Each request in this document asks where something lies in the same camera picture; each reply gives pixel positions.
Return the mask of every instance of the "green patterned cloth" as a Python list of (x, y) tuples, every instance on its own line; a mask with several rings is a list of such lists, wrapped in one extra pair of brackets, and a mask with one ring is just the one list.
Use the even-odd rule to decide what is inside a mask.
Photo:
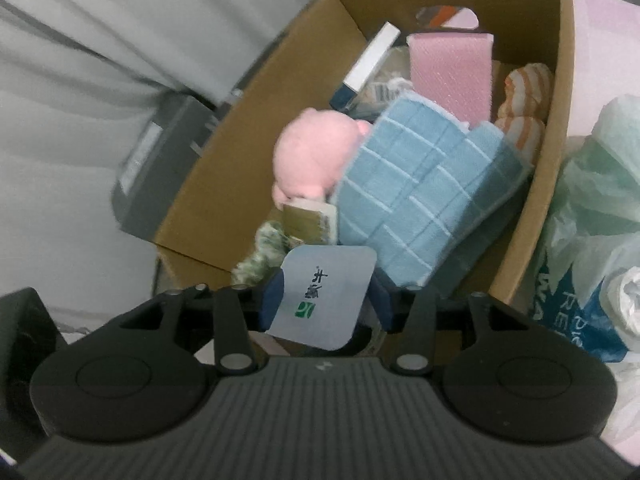
[(255, 251), (236, 265), (231, 272), (231, 282), (234, 285), (257, 285), (269, 269), (281, 266), (289, 250), (289, 241), (282, 224), (276, 221), (265, 222), (255, 233)]

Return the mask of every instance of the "black round pad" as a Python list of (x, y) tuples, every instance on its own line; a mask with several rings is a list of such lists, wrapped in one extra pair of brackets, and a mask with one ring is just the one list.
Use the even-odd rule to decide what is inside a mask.
[(206, 384), (199, 362), (155, 333), (105, 331), (47, 358), (31, 379), (31, 401), (49, 434), (125, 442), (183, 421)]
[(443, 388), (480, 430), (538, 444), (599, 434), (616, 401), (603, 363), (535, 328), (485, 335), (446, 367)]

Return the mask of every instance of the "pink sponge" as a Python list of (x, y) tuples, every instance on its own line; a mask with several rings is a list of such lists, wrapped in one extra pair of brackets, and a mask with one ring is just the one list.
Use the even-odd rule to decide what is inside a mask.
[(494, 37), (476, 32), (424, 32), (407, 38), (411, 81), (473, 128), (491, 116), (491, 54)]

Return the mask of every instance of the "gray ribbed surface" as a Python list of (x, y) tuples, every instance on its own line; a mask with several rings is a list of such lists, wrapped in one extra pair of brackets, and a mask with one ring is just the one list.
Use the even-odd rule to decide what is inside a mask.
[(605, 480), (631, 468), (596, 438), (536, 448), (476, 433), (426, 381), (375, 358), (271, 358), (223, 380), (170, 433), (117, 447), (54, 437), (20, 471), (28, 480)]

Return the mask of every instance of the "book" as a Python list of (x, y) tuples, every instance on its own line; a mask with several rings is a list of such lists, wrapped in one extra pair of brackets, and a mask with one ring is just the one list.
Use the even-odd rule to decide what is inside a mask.
[(338, 243), (338, 209), (333, 204), (294, 198), (282, 207), (282, 225), (293, 246)]
[(380, 68), (386, 52), (393, 46), (399, 35), (400, 30), (391, 23), (386, 22), (383, 25), (351, 67), (340, 88), (335, 91), (329, 102), (331, 108), (339, 112), (349, 108), (351, 102), (364, 88), (365, 83)]

